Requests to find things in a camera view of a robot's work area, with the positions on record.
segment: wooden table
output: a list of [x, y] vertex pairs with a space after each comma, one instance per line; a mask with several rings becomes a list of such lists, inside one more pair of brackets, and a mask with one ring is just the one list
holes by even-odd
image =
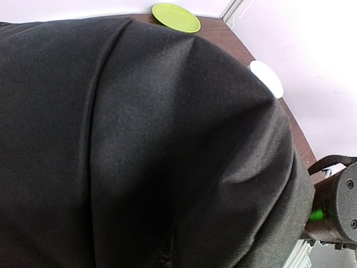
[[[159, 23], [151, 14], [132, 14], [126, 16], [133, 17], [141, 22], [161, 25], [161, 23]], [[208, 17], [199, 17], [199, 20], [201, 22], [201, 30], [197, 32], [196, 35], [214, 43], [246, 66], [254, 60], [254, 57], [248, 49], [237, 38], [234, 32], [223, 22], [223, 20]], [[306, 167], [309, 167], [316, 162], [316, 158], [289, 107], [283, 99], [280, 99], [279, 102], [289, 117], [295, 148], [303, 162], [306, 164]], [[321, 173], [312, 177], [312, 181], [314, 183], [322, 179], [323, 176]]]

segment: white wall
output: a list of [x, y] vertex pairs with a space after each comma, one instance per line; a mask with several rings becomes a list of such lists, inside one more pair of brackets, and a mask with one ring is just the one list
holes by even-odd
[[280, 77], [316, 157], [357, 156], [357, 3], [254, 0], [228, 25]]
[[219, 17], [230, 0], [0, 0], [0, 21], [63, 20], [126, 13], [147, 13], [160, 2], [178, 4], [194, 14]]

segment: screw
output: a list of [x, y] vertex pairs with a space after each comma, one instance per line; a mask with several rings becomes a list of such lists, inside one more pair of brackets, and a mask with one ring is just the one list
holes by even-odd
[[352, 229], [356, 229], [357, 228], [357, 219], [353, 219], [351, 221], [351, 227], [352, 227]]
[[347, 181], [347, 187], [348, 187], [348, 189], [352, 189], [353, 186], [354, 186], [353, 181], [352, 181], [352, 180], [348, 180], [348, 181]]

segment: brown table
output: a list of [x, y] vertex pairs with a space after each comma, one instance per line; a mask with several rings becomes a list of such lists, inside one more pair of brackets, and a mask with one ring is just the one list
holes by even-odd
[[[127, 16], [133, 17], [142, 22], [150, 22], [161, 25], [151, 14], [133, 14]], [[246, 66], [254, 60], [254, 57], [248, 49], [237, 38], [234, 32], [223, 22], [223, 20], [208, 17], [199, 17], [199, 19], [201, 21], [201, 30], [196, 33], [196, 35], [211, 41]], [[289, 117], [295, 148], [300, 157], [303, 159], [303, 162], [307, 167], [309, 167], [316, 162], [316, 158], [289, 107], [283, 99], [279, 100], [279, 102]], [[314, 183], [322, 179], [322, 174], [316, 174], [312, 177], [312, 181]]]

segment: gray floor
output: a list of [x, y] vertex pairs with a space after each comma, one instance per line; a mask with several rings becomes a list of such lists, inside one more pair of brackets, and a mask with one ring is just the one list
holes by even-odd
[[357, 268], [355, 252], [335, 250], [333, 245], [322, 246], [316, 242], [310, 252], [312, 268]]

